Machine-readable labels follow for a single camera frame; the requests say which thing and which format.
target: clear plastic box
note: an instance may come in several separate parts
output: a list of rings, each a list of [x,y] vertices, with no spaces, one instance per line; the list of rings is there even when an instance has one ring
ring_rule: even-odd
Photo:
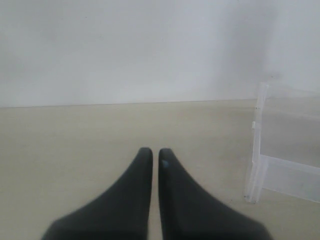
[[[246,200],[265,188],[320,203],[320,93],[262,83],[254,118]]]

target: white wall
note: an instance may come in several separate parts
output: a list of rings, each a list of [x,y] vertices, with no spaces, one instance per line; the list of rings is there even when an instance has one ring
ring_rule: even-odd
[[[0,106],[320,90],[319,0],[1,0]]]

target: transparent acrylic container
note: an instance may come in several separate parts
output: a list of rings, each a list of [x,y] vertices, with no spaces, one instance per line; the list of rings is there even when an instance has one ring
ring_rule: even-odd
[[[246,200],[264,188],[320,203],[320,93],[262,83],[254,118]]]

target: beige floor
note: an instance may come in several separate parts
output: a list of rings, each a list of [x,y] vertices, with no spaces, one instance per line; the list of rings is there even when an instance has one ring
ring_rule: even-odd
[[[110,186],[139,147],[173,148],[221,201],[275,240],[319,240],[320,204],[264,190],[243,198],[253,101],[0,109],[0,239],[36,240],[52,220]],[[161,240],[154,164],[151,240]]]

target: tabletop surface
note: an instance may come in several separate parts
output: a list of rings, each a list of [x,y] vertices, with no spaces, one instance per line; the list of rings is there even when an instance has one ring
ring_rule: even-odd
[[[140,147],[154,154],[149,239],[161,240],[158,152],[172,148],[213,196],[269,229],[275,240],[320,239],[320,204],[263,190],[243,197],[253,100],[0,109],[0,239],[40,239],[88,203]]]

